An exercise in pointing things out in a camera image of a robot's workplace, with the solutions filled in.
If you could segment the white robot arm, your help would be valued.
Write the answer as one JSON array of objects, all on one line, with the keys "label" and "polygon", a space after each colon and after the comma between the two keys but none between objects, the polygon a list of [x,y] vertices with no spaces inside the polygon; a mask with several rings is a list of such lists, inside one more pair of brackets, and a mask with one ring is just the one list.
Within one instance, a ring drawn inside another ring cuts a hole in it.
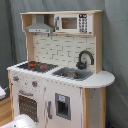
[{"label": "white robot arm", "polygon": [[6,88],[2,88],[1,86],[0,86],[0,99],[3,99],[3,98],[5,98],[5,96],[6,96]]}]

